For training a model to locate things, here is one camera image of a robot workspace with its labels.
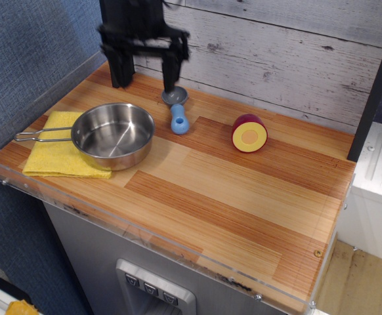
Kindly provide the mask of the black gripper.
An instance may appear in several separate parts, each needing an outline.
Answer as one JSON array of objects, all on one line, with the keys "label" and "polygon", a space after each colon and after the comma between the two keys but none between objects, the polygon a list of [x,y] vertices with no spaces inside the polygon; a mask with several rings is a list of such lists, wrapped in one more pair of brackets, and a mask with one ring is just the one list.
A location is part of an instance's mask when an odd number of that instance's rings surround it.
[{"label": "black gripper", "polygon": [[164,91],[170,93],[179,80],[183,60],[188,60],[189,33],[169,26],[164,19],[165,1],[125,1],[125,29],[132,54],[106,51],[112,86],[126,88],[133,80],[134,55],[162,58]]}]

